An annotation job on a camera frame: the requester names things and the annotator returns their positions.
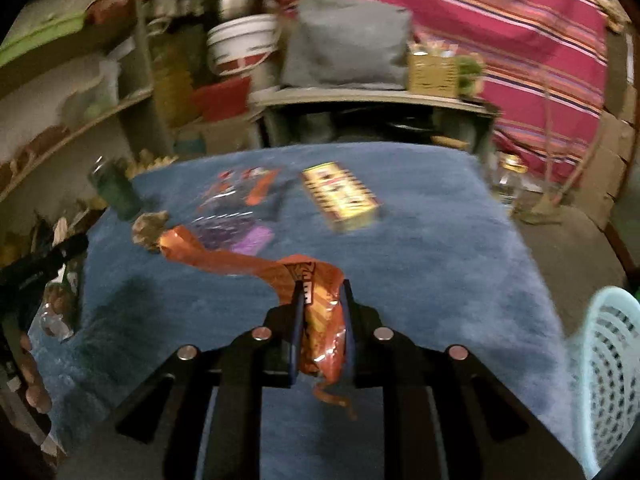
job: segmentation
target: white bucket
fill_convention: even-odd
[[[277,49],[278,19],[272,14],[257,14],[222,23],[209,31],[207,37],[207,64],[209,69],[221,76],[244,72],[251,66],[263,62]],[[247,66],[245,59],[262,55],[258,61]],[[231,70],[218,69],[218,66],[237,61],[238,67]]]

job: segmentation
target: jar lid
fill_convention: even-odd
[[[515,171],[516,173],[527,173],[527,167],[517,155],[503,155],[500,160],[500,165],[505,170]]]

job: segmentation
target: metal screw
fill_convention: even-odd
[[[251,335],[256,341],[267,341],[271,337],[271,329],[267,326],[259,326],[251,330]]]
[[[451,348],[449,348],[449,355],[456,361],[464,361],[467,357],[469,357],[469,350],[467,350],[462,345],[453,345]]]
[[[185,345],[178,348],[178,359],[189,361],[198,355],[198,349],[193,345]]]
[[[379,326],[373,331],[373,335],[378,341],[389,341],[394,336],[394,331],[386,326]]]

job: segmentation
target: yellow box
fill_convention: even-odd
[[[326,162],[302,172],[306,190],[336,231],[359,229],[377,216],[375,195],[336,162]]]

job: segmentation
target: plastic basket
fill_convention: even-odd
[[[640,413],[640,304],[608,286],[589,306],[578,361],[578,458],[593,478]]]

